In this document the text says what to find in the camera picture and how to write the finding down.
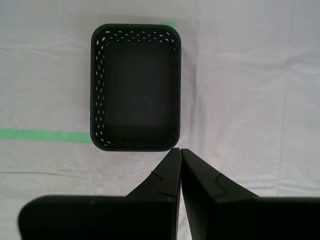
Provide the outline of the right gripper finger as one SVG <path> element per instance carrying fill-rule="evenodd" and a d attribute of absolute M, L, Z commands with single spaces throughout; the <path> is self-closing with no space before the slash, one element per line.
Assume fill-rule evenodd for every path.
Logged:
<path fill-rule="evenodd" d="M 46 195 L 18 216 L 24 240 L 175 240 L 182 154 L 173 148 L 125 196 Z"/>
<path fill-rule="evenodd" d="M 318 240 L 318 197 L 261 197 L 189 149 L 181 187 L 194 240 Z"/>

